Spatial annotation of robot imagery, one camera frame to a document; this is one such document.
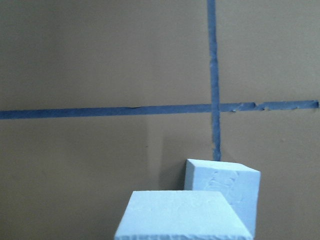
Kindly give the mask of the light blue block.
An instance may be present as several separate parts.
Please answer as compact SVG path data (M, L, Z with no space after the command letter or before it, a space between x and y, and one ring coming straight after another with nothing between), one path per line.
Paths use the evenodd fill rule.
M261 172L235 162L187 159L184 189L221 192L253 237Z
M217 191L134 191L116 240L252 240L253 236Z

